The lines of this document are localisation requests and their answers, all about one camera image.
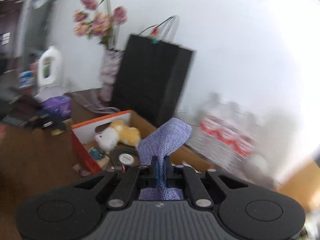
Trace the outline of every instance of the orange box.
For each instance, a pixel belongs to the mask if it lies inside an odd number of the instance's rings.
[[[144,139],[156,128],[151,125],[147,120],[143,119],[137,113],[131,110],[109,114],[102,117],[98,117],[92,120],[88,120],[82,123],[78,123],[71,126],[71,140],[72,148],[82,159],[84,164],[92,173],[98,173],[102,171],[99,165],[92,159],[84,144],[94,140],[95,128],[97,126],[110,123],[114,120],[122,120],[128,126],[138,128],[141,134],[141,138]],[[204,172],[207,169],[211,169],[212,165],[199,157],[190,149],[181,146],[177,151],[170,155],[170,159],[175,164],[182,164],[185,161],[197,171]]]

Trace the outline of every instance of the stuffed animal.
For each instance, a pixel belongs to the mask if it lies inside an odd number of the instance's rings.
[[[122,120],[113,121],[107,129],[101,134],[97,134],[94,139],[104,152],[113,150],[118,142],[137,147],[141,141],[139,130],[126,126]]]

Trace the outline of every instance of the vase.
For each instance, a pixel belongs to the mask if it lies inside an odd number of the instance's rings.
[[[100,67],[99,80],[102,83],[100,99],[104,102],[111,101],[113,84],[116,82],[116,75],[119,71],[123,51],[105,49]]]

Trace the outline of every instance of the brown table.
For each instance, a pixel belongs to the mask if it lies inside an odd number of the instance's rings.
[[[74,123],[95,117],[72,102]],[[76,163],[81,162],[72,151],[70,131],[52,136],[50,130],[7,129],[0,144],[1,240],[21,239],[13,216],[23,199],[80,179],[72,169]]]

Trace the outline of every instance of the purple package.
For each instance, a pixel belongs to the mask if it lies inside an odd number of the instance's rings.
[[[65,120],[71,118],[71,99],[67,96],[49,98],[42,102],[44,109],[61,115]]]

